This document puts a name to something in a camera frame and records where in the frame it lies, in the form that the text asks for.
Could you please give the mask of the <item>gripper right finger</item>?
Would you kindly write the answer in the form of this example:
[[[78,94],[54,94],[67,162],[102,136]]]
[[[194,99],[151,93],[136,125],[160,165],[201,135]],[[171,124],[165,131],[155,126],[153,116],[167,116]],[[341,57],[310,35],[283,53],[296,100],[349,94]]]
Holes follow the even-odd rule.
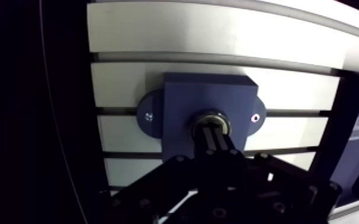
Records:
[[[246,158],[216,128],[216,221],[327,223],[342,188],[269,154]]]

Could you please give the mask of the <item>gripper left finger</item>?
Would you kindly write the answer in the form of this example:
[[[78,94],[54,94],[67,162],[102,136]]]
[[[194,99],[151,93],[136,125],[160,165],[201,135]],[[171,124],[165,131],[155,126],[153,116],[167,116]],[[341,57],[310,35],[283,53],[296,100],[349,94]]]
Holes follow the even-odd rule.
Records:
[[[157,223],[177,204],[169,223],[217,223],[218,126],[194,129],[194,158],[178,155],[112,197],[104,223]]]

